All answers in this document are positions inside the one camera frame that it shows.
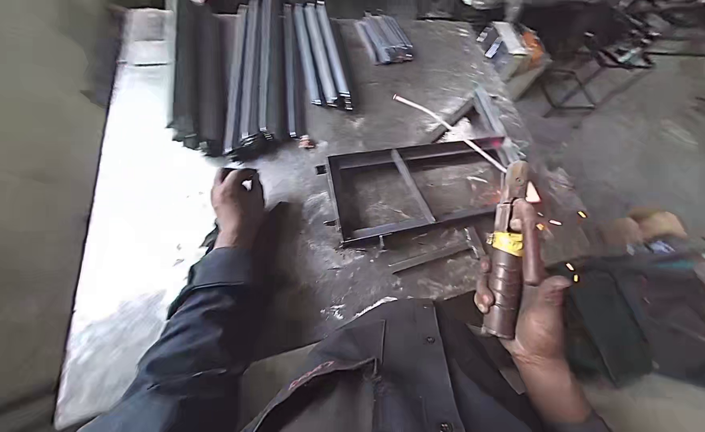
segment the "workshop floor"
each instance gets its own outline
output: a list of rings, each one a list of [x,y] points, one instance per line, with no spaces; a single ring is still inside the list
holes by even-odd
[[[705,58],[655,60],[653,72],[587,117],[543,118],[549,105],[539,88],[516,106],[535,147],[551,168],[572,176],[594,221],[636,206],[662,208],[677,214],[693,238],[705,237]],[[589,89],[601,99],[630,76],[608,71]],[[551,91],[562,94],[573,84]],[[588,385],[586,393],[615,430],[705,431],[702,388],[650,375],[619,390]]]

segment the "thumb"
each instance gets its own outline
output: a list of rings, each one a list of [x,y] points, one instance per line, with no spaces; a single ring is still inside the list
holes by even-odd
[[[563,293],[571,286],[571,281],[563,276],[550,276],[537,288],[536,304],[540,307],[560,308]]]

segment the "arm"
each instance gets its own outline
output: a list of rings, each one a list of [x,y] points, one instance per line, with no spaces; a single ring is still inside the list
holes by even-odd
[[[252,180],[251,190],[242,186]],[[248,366],[258,314],[250,248],[264,207],[252,170],[220,170],[211,192],[220,233],[190,269],[160,339],[108,413],[81,430],[228,431],[236,426],[238,384]]]
[[[513,218],[522,227],[524,260],[530,261],[523,266],[524,288],[515,339],[501,343],[510,352],[531,403],[545,421],[557,430],[607,431],[565,358],[562,304],[571,282],[560,276],[544,279],[534,208],[524,200],[516,201]],[[489,269],[489,263],[485,263],[475,294],[475,304],[483,313],[494,302],[487,285]]]

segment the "dark sleeve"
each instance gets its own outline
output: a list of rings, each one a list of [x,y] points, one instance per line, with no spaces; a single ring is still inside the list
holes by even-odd
[[[256,289],[247,250],[214,249],[190,269],[160,339],[108,413],[85,432],[234,429],[238,385],[256,333]]]

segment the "rectangular steel frame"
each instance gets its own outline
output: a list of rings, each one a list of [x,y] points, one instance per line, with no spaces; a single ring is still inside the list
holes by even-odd
[[[499,151],[501,150],[494,143],[499,140],[495,138],[476,140],[478,145],[494,158],[500,159]],[[328,156],[324,166],[317,167],[319,174],[325,173],[328,178],[328,192],[330,193],[334,216],[336,217],[337,230],[342,235],[342,246],[350,246],[359,244],[366,240],[377,240],[378,238],[395,234],[398,232],[413,231],[425,229],[431,226],[443,224],[459,224],[464,221],[469,221],[479,216],[493,214],[496,210],[496,205],[488,205],[482,208],[471,208],[465,210],[453,211],[447,214],[433,214],[422,193],[414,182],[409,167],[406,164],[408,161],[424,161],[425,159],[435,159],[447,156],[459,156],[463,154],[477,154],[463,142],[447,142],[441,144],[423,144],[413,145],[409,147],[394,148],[388,150],[375,150],[372,152],[358,152],[338,154]],[[348,217],[346,214],[339,213],[339,202],[337,197],[342,191],[342,170],[351,168],[372,167],[376,165],[395,164],[401,177],[409,191],[419,204],[423,212],[421,218],[409,219],[406,221],[392,222],[382,224],[376,227],[367,228],[351,228],[348,226]]]

